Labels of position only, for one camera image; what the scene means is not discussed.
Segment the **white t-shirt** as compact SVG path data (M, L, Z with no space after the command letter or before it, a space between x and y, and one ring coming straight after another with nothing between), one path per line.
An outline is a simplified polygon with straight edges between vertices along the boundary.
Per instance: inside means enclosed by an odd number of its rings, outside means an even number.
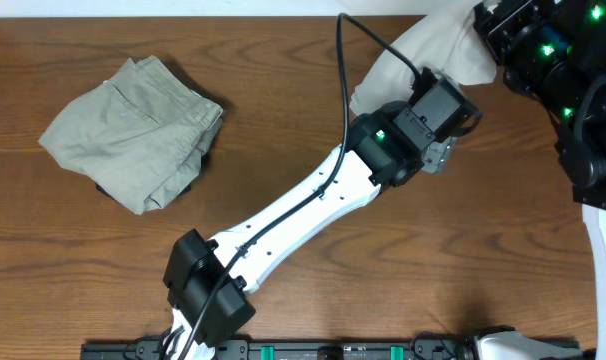
M497 65L473 29L477 4L474 0L452 1L417 22L392 46L418 70L427 67L464 86L491 83ZM407 100L413 93L413 82L412 70L384 51L355 87L349 107L361 115L391 101Z

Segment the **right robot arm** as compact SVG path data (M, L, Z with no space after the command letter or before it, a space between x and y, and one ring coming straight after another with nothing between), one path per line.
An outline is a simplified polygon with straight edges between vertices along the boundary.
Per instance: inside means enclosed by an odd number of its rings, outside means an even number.
M548 112L592 249L598 340L566 358L606 359L606 0L482 1L473 28L514 93Z

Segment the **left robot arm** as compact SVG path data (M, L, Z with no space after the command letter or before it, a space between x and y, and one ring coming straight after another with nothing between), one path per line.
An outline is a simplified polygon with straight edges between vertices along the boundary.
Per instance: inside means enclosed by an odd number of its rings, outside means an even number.
M404 185L432 145L469 134L479 109L430 71L406 100L346 122L341 143L301 183L259 213L210 239L196 230L172 248L163 276L173 325L162 359L210 359L255 314L248 297L284 259L340 217Z

